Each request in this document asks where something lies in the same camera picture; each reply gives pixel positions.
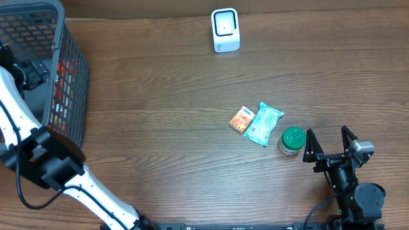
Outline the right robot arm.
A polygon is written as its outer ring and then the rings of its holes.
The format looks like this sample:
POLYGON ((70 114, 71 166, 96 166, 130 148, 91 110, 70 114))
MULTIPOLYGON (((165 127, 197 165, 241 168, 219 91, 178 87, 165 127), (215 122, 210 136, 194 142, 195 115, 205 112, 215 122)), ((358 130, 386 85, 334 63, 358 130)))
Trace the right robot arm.
POLYGON ((314 207, 302 224, 303 229, 384 229, 377 221, 382 217, 386 192, 376 183, 359 183, 356 170, 374 154, 374 144, 354 135, 347 126, 341 127, 343 152, 327 155, 314 132, 306 132, 303 161, 314 163, 313 171, 323 173, 334 195, 314 207), (338 215, 330 215, 324 223, 310 223, 320 208, 336 201, 338 215))

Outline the green lid white jar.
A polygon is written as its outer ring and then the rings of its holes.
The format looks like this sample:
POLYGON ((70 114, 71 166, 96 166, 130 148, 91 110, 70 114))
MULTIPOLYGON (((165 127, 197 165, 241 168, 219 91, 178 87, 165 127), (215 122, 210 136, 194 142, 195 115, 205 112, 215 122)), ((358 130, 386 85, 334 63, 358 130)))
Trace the green lid white jar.
POLYGON ((296 155, 305 144, 305 132, 297 126, 291 126, 282 133, 277 146, 285 155, 296 155))

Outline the small orange box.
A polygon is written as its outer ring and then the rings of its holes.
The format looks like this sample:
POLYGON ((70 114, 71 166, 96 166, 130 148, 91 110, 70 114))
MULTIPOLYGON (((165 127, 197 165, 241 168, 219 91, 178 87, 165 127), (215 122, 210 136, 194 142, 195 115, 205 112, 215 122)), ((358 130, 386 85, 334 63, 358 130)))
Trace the small orange box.
POLYGON ((255 116, 256 114, 254 112, 252 112, 246 106, 242 106, 230 120, 229 125, 240 134, 243 134, 255 116))

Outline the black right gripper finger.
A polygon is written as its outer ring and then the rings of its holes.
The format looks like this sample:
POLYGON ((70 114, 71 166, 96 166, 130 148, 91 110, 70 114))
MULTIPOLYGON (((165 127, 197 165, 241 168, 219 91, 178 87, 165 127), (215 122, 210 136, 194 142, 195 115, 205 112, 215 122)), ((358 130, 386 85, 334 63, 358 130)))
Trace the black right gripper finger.
POLYGON ((308 129, 306 132, 306 144, 303 155, 303 162, 317 162, 324 152, 311 129, 308 129))
POLYGON ((353 142, 358 140, 359 138, 346 125, 341 127, 341 134, 343 138, 344 152, 356 151, 353 142))

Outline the teal snack packet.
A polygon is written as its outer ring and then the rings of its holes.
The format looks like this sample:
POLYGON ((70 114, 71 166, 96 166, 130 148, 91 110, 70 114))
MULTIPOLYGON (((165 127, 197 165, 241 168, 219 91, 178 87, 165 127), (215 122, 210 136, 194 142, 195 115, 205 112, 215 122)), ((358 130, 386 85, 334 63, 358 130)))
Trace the teal snack packet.
POLYGON ((256 144, 267 146, 270 134, 282 116, 284 116, 284 111, 279 111, 264 102, 260 102, 259 110, 244 132, 243 137, 256 144))

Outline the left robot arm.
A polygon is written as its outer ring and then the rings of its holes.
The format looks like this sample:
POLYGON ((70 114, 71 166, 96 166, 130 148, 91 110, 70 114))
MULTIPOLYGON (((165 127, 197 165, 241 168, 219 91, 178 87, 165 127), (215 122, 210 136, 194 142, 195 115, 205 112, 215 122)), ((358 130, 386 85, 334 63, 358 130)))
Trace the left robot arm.
POLYGON ((9 45, 1 46, 1 131, 5 150, 1 162, 15 171, 17 195, 29 209, 43 209, 66 194, 82 203, 108 229, 158 229, 158 225, 123 202, 92 174, 81 149, 69 138, 43 126, 20 95, 24 71, 9 45), (29 204, 21 178, 56 190, 45 204, 29 204))

